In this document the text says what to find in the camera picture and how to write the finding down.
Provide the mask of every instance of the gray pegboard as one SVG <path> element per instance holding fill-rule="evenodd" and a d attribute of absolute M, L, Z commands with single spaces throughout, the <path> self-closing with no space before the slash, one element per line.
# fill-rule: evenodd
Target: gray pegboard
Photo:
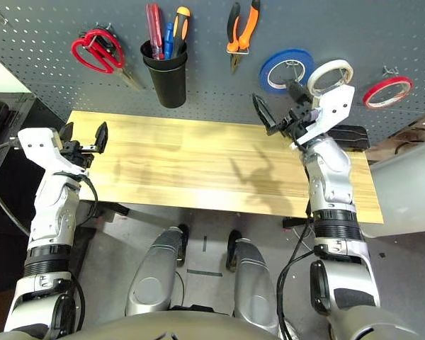
<path fill-rule="evenodd" d="M 0 24 L 0 61 L 61 119 L 72 109 L 130 115 L 259 123 L 250 93 L 264 96 L 273 111 L 285 114 L 287 96 L 269 95 L 259 86 L 261 65 L 272 54 L 303 48 L 321 65 L 346 59 L 354 68 L 356 95 L 348 124 L 368 129 L 372 145 L 425 114 L 425 0 L 262 0 L 251 54 L 230 74 L 225 52 L 226 22 L 233 0 L 160 0 L 163 21 L 172 21 L 181 4 L 193 14 L 188 36 L 187 101 L 166 109 L 157 101 L 140 45 L 147 39 L 146 1 L 0 0 L 9 20 Z M 241 32 L 250 0 L 242 0 Z M 96 23 L 111 23 L 125 48 L 128 69 L 146 89 L 136 92 L 114 75 L 87 69 L 71 55 L 78 34 Z M 383 79 L 383 65 L 398 67 L 415 89 L 389 109 L 368 110 L 361 99 Z"/>

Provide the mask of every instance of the wooden table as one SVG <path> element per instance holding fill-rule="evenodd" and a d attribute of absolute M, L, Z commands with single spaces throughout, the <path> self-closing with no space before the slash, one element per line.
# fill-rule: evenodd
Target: wooden table
<path fill-rule="evenodd" d="M 106 151 L 90 169 L 101 201 L 305 216 L 299 153 L 262 126 L 82 111 L 70 121 L 83 145 L 107 122 Z M 358 219 L 383 223 L 366 156 L 350 155 Z M 87 186 L 80 197 L 92 199 Z"/>

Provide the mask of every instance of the red scissors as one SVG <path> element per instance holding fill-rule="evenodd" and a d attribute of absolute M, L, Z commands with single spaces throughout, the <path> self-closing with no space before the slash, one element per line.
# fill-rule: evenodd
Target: red scissors
<path fill-rule="evenodd" d="M 79 54 L 79 46 L 82 46 L 85 50 L 90 52 L 102 67 L 86 61 Z M 106 74 L 116 72 L 123 78 L 126 84 L 137 90 L 142 89 L 142 86 L 123 69 L 125 66 L 125 55 L 123 49 L 121 48 L 118 39 L 109 31 L 101 28 L 94 28 L 93 30 L 88 31 L 80 38 L 74 40 L 71 45 L 71 53 L 79 62 L 90 69 Z"/>

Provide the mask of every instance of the pen holder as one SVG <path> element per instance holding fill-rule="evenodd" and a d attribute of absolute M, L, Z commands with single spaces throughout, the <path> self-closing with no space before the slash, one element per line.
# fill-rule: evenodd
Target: pen holder
<path fill-rule="evenodd" d="M 178 108 L 183 105 L 186 101 L 186 44 L 182 53 L 172 59 L 153 59 L 149 40 L 140 47 L 140 52 L 144 64 L 148 67 L 160 104 L 166 108 Z"/>

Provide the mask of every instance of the gray floor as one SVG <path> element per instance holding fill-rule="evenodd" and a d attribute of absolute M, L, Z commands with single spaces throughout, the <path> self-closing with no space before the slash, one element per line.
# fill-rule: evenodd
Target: gray floor
<path fill-rule="evenodd" d="M 297 241 L 281 228 L 282 217 L 213 210 L 127 205 L 128 217 L 98 221 L 80 281 L 86 295 L 84 328 L 124 317 L 128 288 L 146 250 L 165 228 L 180 222 L 191 226 L 187 258 L 178 272 L 186 285 L 185 306 L 233 311 L 234 274 L 225 269 L 227 238 L 238 229 L 263 254 L 273 282 Z M 306 239 L 307 245 L 312 238 Z M 382 306 L 396 312 L 425 336 L 425 234 L 368 240 Z M 301 339 L 328 339 L 327 321 L 310 307 L 309 267 L 305 259 L 293 266 L 285 285 L 285 315 Z M 221 273 L 204 276 L 187 269 Z M 181 282 L 175 282 L 172 302 L 181 303 Z"/>

